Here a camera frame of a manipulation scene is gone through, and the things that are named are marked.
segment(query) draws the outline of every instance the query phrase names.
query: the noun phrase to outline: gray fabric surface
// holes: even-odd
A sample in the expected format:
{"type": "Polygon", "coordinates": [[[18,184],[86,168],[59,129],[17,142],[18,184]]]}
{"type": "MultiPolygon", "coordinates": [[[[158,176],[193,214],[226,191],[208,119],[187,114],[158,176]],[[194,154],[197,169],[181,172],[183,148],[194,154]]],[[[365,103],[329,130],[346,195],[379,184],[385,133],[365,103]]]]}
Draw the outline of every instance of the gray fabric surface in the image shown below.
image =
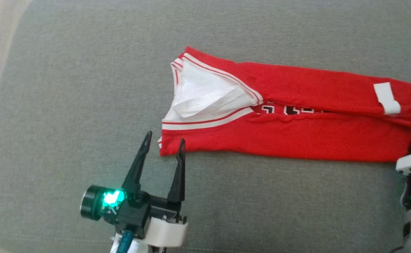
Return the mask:
{"type": "MultiPolygon", "coordinates": [[[[1,247],[108,252],[114,229],[80,218],[82,193],[120,186],[148,130],[143,189],[167,194],[175,159],[155,140],[173,98],[169,63],[186,45],[411,82],[411,3],[34,0],[0,86],[1,247]]],[[[387,252],[402,241],[393,168],[187,154],[190,228],[172,252],[387,252]]]]}

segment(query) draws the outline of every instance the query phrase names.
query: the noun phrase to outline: folded clothing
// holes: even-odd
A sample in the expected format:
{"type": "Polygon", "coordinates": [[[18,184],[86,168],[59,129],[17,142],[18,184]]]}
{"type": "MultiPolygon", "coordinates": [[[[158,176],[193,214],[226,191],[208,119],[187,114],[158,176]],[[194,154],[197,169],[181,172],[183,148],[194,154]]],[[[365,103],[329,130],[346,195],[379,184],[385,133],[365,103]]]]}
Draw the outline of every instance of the folded clothing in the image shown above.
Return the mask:
{"type": "Polygon", "coordinates": [[[233,151],[393,162],[411,142],[411,83],[304,67],[235,63],[187,47],[160,155],[233,151]]]}

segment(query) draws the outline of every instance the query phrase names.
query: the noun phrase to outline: black cable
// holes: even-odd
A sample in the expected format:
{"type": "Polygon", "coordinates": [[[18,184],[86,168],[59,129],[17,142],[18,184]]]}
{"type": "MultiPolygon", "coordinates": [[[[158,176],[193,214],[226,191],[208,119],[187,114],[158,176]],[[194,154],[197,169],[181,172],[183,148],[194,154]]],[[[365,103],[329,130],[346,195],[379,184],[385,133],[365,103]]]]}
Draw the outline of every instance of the black cable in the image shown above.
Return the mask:
{"type": "Polygon", "coordinates": [[[394,253],[395,251],[398,251],[398,250],[403,249],[403,248],[404,248],[403,245],[402,245],[402,246],[399,246],[399,247],[397,247],[397,248],[392,249],[392,250],[390,251],[390,253],[394,253]]]}

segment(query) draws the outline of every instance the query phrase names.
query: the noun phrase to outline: red stripe trim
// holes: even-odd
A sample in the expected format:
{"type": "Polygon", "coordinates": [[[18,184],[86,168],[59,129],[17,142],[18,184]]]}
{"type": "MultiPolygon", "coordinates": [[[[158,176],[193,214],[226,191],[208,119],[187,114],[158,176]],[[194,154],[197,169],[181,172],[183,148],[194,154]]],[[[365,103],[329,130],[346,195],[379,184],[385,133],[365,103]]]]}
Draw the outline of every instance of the red stripe trim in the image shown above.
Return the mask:
{"type": "Polygon", "coordinates": [[[179,84],[179,77],[177,75],[177,69],[174,69],[174,72],[176,73],[176,85],[179,84]]]}
{"type": "Polygon", "coordinates": [[[216,71],[216,70],[212,70],[212,69],[209,69],[209,68],[207,68],[207,67],[201,66],[201,65],[195,63],[194,61],[192,61],[191,59],[189,59],[187,56],[183,56],[183,58],[187,58],[191,63],[196,64],[197,66],[199,66],[199,67],[201,67],[201,68],[203,68],[203,69],[207,69],[207,70],[209,70],[209,71],[218,73],[218,74],[220,74],[220,75],[225,75],[226,77],[231,78],[231,79],[234,80],[235,82],[241,84],[246,91],[249,91],[250,93],[252,93],[252,94],[257,98],[257,104],[260,102],[260,100],[258,99],[257,94],[255,94],[255,93],[254,93],[253,91],[251,91],[251,90],[248,90],[244,84],[242,84],[240,81],[236,80],[234,77],[232,77],[232,76],[230,76],[230,75],[228,75],[228,74],[220,73],[220,72],[218,72],[218,71],[216,71]]]}
{"type": "Polygon", "coordinates": [[[225,119],[225,118],[227,118],[227,117],[230,117],[230,116],[232,116],[233,114],[235,114],[235,113],[237,113],[237,112],[239,112],[239,111],[241,111],[241,110],[243,110],[243,109],[246,109],[246,108],[247,108],[247,107],[238,109],[238,110],[232,112],[231,114],[229,114],[229,115],[227,115],[227,116],[220,117],[220,118],[217,118],[217,119],[211,119],[211,120],[205,120],[205,121],[197,121],[197,122],[163,122],[163,121],[162,121],[162,124],[168,124],[168,125],[191,125],[191,124],[201,124],[201,123],[215,122],[215,121],[222,120],[222,119],[225,119]]]}
{"type": "Polygon", "coordinates": [[[173,62],[174,64],[177,64],[180,68],[183,68],[181,64],[178,64],[177,62],[173,62]]]}

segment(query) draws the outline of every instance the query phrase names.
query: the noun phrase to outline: green led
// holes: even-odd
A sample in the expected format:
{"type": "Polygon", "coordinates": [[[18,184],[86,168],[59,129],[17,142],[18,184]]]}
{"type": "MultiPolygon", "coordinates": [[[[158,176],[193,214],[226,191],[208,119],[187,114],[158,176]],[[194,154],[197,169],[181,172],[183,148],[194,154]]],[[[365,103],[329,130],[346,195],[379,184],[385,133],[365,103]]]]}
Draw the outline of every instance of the green led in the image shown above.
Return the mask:
{"type": "Polygon", "coordinates": [[[103,206],[116,207],[124,200],[124,192],[120,190],[115,190],[115,192],[106,192],[104,193],[103,206]]]}

